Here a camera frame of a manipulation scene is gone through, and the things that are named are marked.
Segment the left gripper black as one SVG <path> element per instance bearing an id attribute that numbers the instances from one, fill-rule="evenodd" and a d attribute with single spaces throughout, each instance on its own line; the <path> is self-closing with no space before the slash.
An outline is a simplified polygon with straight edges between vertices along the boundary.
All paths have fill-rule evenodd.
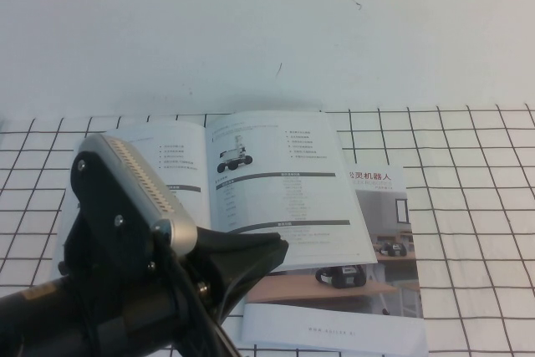
<path id="1" fill-rule="evenodd" d="M 197 228 L 196 249 L 206 253 L 229 252 L 189 254 L 185 259 L 186 271 L 201 303 L 218 324 L 255 285 L 283 263 L 288 251 L 281 247 L 283 243 L 275 232 L 230 233 Z"/>

